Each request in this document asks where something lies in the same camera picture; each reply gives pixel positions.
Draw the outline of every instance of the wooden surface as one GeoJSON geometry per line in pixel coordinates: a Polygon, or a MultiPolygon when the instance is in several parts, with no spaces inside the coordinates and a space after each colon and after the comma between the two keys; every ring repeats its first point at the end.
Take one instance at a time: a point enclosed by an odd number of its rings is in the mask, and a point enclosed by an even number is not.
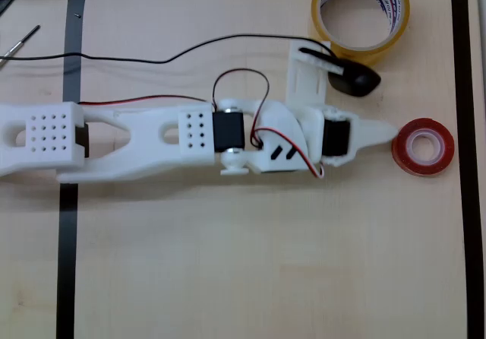
{"type": "MultiPolygon", "coordinates": [[[[83,51],[154,59],[223,33],[306,35],[310,1],[86,0],[83,51]]],[[[66,4],[17,0],[0,17],[0,50],[41,23],[19,56],[62,52],[66,4]]],[[[404,37],[376,67],[379,88],[364,99],[329,88],[328,103],[397,127],[431,117],[457,140],[450,0],[411,0],[411,11],[404,37]]],[[[484,211],[477,0],[469,0],[469,20],[484,211]]],[[[209,99],[221,71],[248,66],[265,71],[270,97],[282,100],[287,49],[242,40],[166,67],[83,60],[81,99],[209,99]]],[[[60,102],[62,71],[62,61],[10,62],[0,100],[60,102]]],[[[263,91],[257,77],[235,74],[217,94],[259,99],[263,91]]],[[[102,125],[92,130],[96,155],[126,141],[102,125]]],[[[317,181],[190,169],[80,186],[75,338],[465,337],[457,155],[432,179],[404,173],[389,146],[326,172],[317,181]]],[[[51,172],[0,180],[2,338],[55,337],[58,196],[51,172]]]]}

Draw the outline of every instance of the wire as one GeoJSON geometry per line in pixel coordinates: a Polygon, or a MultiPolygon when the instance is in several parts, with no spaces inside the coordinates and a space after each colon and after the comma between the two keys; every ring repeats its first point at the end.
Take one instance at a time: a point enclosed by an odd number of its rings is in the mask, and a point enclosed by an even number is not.
{"type": "Polygon", "coordinates": [[[253,145],[257,149],[261,149],[262,146],[263,146],[263,143],[261,142],[259,137],[256,136],[256,134],[255,134],[255,126],[257,124],[258,115],[260,115],[261,107],[264,104],[264,102],[267,99],[268,94],[270,92],[270,81],[268,80],[268,77],[264,73],[262,73],[261,71],[258,71],[256,69],[253,69],[253,68],[233,68],[233,69],[229,69],[228,71],[225,71],[222,74],[220,74],[218,76],[218,78],[214,81],[214,85],[213,85],[213,106],[214,106],[214,110],[215,111],[218,110],[218,105],[216,104],[216,98],[215,98],[216,85],[221,80],[221,78],[223,78],[225,75],[228,75],[230,73],[234,73],[234,72],[237,72],[237,71],[250,71],[252,73],[261,75],[267,83],[267,90],[265,91],[264,98],[261,100],[260,105],[259,105],[256,113],[254,114],[253,124],[251,126],[251,131],[250,131],[250,143],[251,143],[251,145],[253,145]]]}
{"type": "Polygon", "coordinates": [[[155,94],[155,95],[152,95],[152,96],[128,98],[126,100],[114,100],[114,101],[104,101],[104,102],[83,101],[83,102],[78,102],[77,104],[82,105],[82,106],[108,106],[108,105],[118,105],[118,104],[122,104],[122,103],[131,103],[131,102],[144,101],[144,100],[153,100],[153,99],[159,99],[159,98],[183,98],[185,100],[208,102],[206,100],[203,100],[202,98],[191,97],[191,96],[182,96],[182,95],[178,95],[178,94],[155,94]]]}
{"type": "Polygon", "coordinates": [[[146,63],[146,64],[167,64],[173,62],[177,58],[182,57],[183,55],[192,52],[193,50],[199,49],[203,46],[210,45],[212,43],[218,43],[219,41],[223,40],[230,40],[230,39],[237,39],[241,37],[246,38],[261,38],[261,39],[281,39],[281,40],[304,40],[310,43],[314,43],[325,49],[331,56],[336,57],[336,54],[328,47],[322,43],[319,43],[317,40],[311,39],[309,37],[304,36],[293,36],[293,35],[273,35],[268,33],[236,33],[233,35],[226,35],[221,37],[216,37],[211,40],[203,41],[202,43],[198,43],[182,52],[175,54],[174,56],[165,59],[165,60],[149,60],[149,59],[137,59],[137,58],[120,58],[120,57],[111,57],[111,56],[93,56],[88,54],[83,54],[82,52],[65,52],[62,54],[55,54],[55,55],[45,55],[45,56],[31,56],[31,57],[14,57],[14,56],[0,56],[1,60],[13,60],[19,62],[32,62],[36,60],[50,60],[50,59],[60,59],[60,58],[68,58],[72,56],[79,56],[81,58],[90,59],[90,60],[105,60],[109,62],[133,62],[133,63],[146,63]]]}
{"type": "Polygon", "coordinates": [[[215,111],[218,110],[218,105],[216,104],[216,98],[215,98],[216,85],[221,80],[221,78],[223,78],[225,75],[228,75],[230,73],[235,73],[237,71],[249,71],[249,72],[261,75],[262,78],[267,83],[267,91],[265,92],[264,100],[267,98],[268,93],[270,92],[270,81],[268,80],[268,77],[264,73],[262,73],[261,71],[258,71],[256,69],[253,69],[253,68],[233,68],[233,69],[229,69],[227,71],[224,71],[223,73],[218,75],[218,78],[216,78],[216,80],[214,81],[214,84],[213,84],[213,106],[214,106],[215,111]]]}
{"type": "Polygon", "coordinates": [[[290,140],[289,137],[285,136],[280,131],[278,131],[274,128],[256,128],[255,132],[258,132],[258,131],[271,131],[272,133],[277,134],[278,136],[280,136],[281,138],[286,140],[289,144],[291,144],[297,150],[297,153],[300,154],[300,156],[302,157],[304,162],[307,164],[307,167],[309,168],[311,173],[314,175],[314,177],[316,177],[318,179],[322,179],[324,177],[324,165],[322,164],[322,162],[320,162],[320,169],[319,169],[319,171],[317,171],[316,167],[311,162],[311,160],[308,158],[308,156],[305,155],[304,152],[301,150],[301,148],[298,147],[297,144],[294,143],[292,140],[290,140]]]}

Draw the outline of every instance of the yellow tape roll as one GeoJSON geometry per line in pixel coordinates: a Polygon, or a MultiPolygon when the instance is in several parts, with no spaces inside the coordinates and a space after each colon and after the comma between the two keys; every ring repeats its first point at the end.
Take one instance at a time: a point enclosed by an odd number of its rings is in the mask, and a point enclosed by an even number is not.
{"type": "Polygon", "coordinates": [[[340,58],[355,60],[371,65],[377,62],[384,53],[402,36],[410,15],[409,0],[377,0],[390,22],[390,35],[375,46],[351,47],[342,44],[331,35],[322,20],[320,10],[328,0],[312,0],[310,36],[320,41],[330,41],[331,49],[340,58]]]}

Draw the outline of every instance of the robotic arm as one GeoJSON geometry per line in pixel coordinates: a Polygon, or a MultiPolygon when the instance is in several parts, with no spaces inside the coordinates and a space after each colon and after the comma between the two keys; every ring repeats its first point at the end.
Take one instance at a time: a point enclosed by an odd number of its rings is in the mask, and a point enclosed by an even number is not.
{"type": "MultiPolygon", "coordinates": [[[[26,169],[54,168],[63,183],[133,180],[177,166],[216,163],[222,175],[315,170],[314,164],[340,166],[362,147],[388,142],[397,129],[363,120],[325,104],[327,72],[335,65],[299,51],[309,44],[292,41],[284,103],[261,105],[255,131],[263,146],[245,150],[243,115],[255,116],[261,101],[221,100],[150,109],[80,106],[0,106],[0,176],[26,169]],[[87,122],[104,122],[130,132],[124,147],[103,157],[87,158],[87,122]],[[15,136],[26,129],[26,144],[15,136]],[[164,133],[178,129],[178,144],[164,133]]],[[[315,44],[314,51],[320,51],[315,44]]],[[[316,176],[323,176],[323,169],[316,176]]]]}

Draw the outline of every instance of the screwdriver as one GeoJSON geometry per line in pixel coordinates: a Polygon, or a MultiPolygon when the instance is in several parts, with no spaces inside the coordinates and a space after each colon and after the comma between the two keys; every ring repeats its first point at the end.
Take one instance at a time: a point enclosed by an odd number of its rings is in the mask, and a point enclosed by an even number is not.
{"type": "MultiPolygon", "coordinates": [[[[16,52],[18,52],[18,50],[24,46],[25,42],[28,41],[28,39],[30,39],[32,35],[38,31],[38,29],[40,29],[40,25],[35,26],[21,41],[15,44],[12,49],[8,50],[4,57],[13,56],[16,52]]],[[[6,62],[8,62],[7,59],[0,59],[0,68],[2,68],[6,62]]]]}

